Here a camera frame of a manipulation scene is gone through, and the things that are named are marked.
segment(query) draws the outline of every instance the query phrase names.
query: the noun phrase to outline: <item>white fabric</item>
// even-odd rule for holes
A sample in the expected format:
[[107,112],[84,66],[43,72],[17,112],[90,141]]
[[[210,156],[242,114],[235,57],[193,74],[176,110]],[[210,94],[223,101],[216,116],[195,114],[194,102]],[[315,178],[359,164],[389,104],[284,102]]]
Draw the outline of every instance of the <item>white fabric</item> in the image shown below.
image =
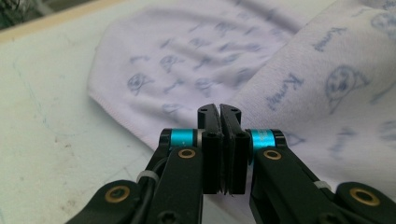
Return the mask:
[[[396,200],[395,8],[339,1],[306,26],[276,1],[152,8],[109,27],[89,94],[154,149],[163,128],[195,128],[201,105],[234,105],[244,128],[282,130],[333,189],[358,181]],[[252,222],[246,197],[221,197]]]

